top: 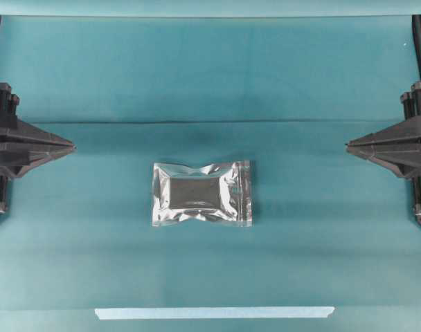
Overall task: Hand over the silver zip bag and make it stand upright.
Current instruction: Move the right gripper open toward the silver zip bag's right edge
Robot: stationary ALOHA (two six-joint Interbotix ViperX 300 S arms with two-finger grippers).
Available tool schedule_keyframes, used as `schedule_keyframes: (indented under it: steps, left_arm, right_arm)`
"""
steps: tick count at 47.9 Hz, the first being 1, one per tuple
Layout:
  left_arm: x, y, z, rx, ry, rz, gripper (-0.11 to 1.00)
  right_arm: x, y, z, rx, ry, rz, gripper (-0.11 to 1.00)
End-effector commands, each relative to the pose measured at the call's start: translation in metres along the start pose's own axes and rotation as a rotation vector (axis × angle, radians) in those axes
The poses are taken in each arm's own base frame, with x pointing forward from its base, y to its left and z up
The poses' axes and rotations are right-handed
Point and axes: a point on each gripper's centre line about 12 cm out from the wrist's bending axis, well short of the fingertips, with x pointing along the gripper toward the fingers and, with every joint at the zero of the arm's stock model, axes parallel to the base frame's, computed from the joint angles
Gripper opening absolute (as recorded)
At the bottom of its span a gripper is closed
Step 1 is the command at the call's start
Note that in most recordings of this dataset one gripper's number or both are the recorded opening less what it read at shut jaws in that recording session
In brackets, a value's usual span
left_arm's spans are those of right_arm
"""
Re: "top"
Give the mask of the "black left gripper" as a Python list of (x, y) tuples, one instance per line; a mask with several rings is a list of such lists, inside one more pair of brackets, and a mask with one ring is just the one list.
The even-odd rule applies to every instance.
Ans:
[[(32, 169), (75, 152), (75, 145), (70, 140), (19, 120), (16, 114), (18, 105), (19, 97), (12, 94), (11, 86), (0, 83), (0, 169), (10, 179), (21, 178)], [(8, 134), (14, 130), (15, 138), (9, 137)], [(20, 140), (59, 146), (48, 146), (47, 151), (30, 152), (29, 164), (21, 165), (24, 153), (8, 145), (19, 143)]]

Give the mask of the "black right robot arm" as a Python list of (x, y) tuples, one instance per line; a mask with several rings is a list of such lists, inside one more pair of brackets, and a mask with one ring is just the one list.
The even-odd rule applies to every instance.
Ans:
[(386, 168), (413, 186), (413, 210), (421, 224), (421, 81), (400, 96), (405, 120), (346, 144), (353, 156)]

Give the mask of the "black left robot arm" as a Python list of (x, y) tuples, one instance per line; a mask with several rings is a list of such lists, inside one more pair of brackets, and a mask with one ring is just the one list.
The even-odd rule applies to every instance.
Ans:
[(0, 215), (8, 209), (10, 181), (76, 149), (71, 141), (20, 120), (18, 105), (11, 86), (0, 83)]

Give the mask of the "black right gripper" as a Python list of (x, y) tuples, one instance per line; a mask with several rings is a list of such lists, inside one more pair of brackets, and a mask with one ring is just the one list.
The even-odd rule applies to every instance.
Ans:
[[(390, 170), (398, 178), (413, 178), (421, 172), (421, 82), (415, 82), (410, 91), (403, 93), (400, 102), (403, 106), (404, 121), (347, 142), (346, 151)], [(407, 162), (402, 163), (391, 157), (380, 156), (372, 146), (365, 146), (395, 143), (416, 146), (413, 155), (408, 156)]]

